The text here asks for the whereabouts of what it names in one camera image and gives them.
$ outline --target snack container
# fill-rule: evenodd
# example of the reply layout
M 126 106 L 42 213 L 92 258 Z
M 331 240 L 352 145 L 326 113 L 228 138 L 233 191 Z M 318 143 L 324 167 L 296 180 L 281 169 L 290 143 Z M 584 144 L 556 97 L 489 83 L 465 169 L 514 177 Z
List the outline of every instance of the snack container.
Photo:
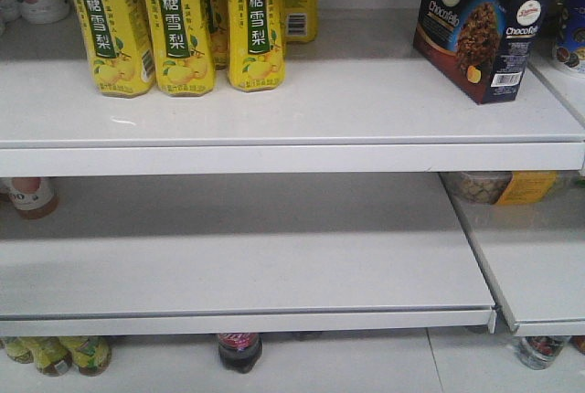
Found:
M 421 0 L 414 47 L 476 103 L 513 101 L 550 0 Z
M 552 55 L 557 69 L 585 78 L 585 0 L 565 0 Z
M 445 172 L 447 190 L 465 201 L 492 205 L 532 204 L 565 190 L 573 171 Z

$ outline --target chocolate box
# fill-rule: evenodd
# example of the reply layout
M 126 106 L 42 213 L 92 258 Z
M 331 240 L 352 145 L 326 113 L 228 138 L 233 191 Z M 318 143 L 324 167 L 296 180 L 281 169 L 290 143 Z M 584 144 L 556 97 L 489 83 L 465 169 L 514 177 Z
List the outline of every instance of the chocolate box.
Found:
M 478 104 L 513 101 L 551 0 L 422 0 L 414 47 Z

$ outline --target white shelf panel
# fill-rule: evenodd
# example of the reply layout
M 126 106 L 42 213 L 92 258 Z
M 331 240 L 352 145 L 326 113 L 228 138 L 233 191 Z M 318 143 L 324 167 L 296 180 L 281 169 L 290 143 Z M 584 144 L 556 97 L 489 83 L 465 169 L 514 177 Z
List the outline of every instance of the white shelf panel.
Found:
M 46 378 L 31 366 L 0 360 L 4 391 L 102 393 L 189 391 L 209 393 L 441 393 L 424 330 L 323 333 L 299 342 L 266 334 L 261 359 L 247 375 L 225 370 L 215 338 L 208 335 L 124 337 L 112 348 L 112 363 L 98 377 L 71 369 Z
M 552 39 L 540 39 L 532 53 L 530 67 L 585 126 L 585 78 L 574 77 L 556 69 L 552 64 L 552 46 Z
M 568 344 L 546 370 L 532 370 L 515 355 L 519 338 L 499 327 L 494 335 L 463 328 L 429 331 L 444 393 L 572 393 L 583 390 L 585 356 Z
M 585 129 L 534 74 L 516 101 L 477 106 L 413 50 L 416 16 L 323 11 L 277 90 L 241 93 L 221 71 L 202 98 L 131 100 L 94 89 L 74 16 L 15 22 L 0 38 L 0 175 L 581 167 Z
M 435 174 L 57 185 L 46 218 L 0 213 L 0 335 L 379 329 L 492 314 Z
M 510 328 L 585 335 L 585 190 L 527 206 L 454 203 Z

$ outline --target white metal shelf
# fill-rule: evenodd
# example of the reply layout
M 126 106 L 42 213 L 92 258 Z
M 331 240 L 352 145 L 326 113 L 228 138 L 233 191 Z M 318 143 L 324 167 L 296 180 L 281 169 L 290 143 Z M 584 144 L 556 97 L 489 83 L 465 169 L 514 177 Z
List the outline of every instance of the white metal shelf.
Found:
M 0 335 L 488 324 L 493 299 L 435 174 L 60 178 L 5 206 Z
M 585 129 L 530 71 L 477 106 L 411 47 L 416 9 L 325 10 L 277 90 L 99 95 L 76 19 L 0 38 L 0 175 L 578 169 Z
M 585 190 L 526 206 L 453 200 L 517 335 L 585 335 Z

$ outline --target bottle on lower shelf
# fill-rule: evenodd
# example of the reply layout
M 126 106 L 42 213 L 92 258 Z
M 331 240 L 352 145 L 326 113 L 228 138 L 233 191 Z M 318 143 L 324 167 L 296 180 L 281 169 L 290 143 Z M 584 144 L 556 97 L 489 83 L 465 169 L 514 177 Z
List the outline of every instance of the bottle on lower shelf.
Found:
M 29 364 L 33 362 L 33 355 L 16 336 L 3 336 L 0 343 L 4 345 L 6 354 L 10 359 L 20 364 Z
M 18 214 L 24 219 L 43 218 L 57 208 L 59 197 L 46 177 L 2 178 L 8 196 Z
M 79 372 L 87 377 L 103 373 L 112 360 L 112 349 L 103 336 L 60 336 L 58 340 L 71 353 Z
M 543 370 L 552 365 L 570 336 L 523 336 L 516 348 L 516 355 L 525 366 Z
M 218 334 L 221 364 L 227 369 L 248 373 L 262 355 L 260 334 Z
M 37 370 L 43 375 L 58 377 L 72 364 L 69 351 L 54 336 L 20 336 L 21 343 L 30 350 Z

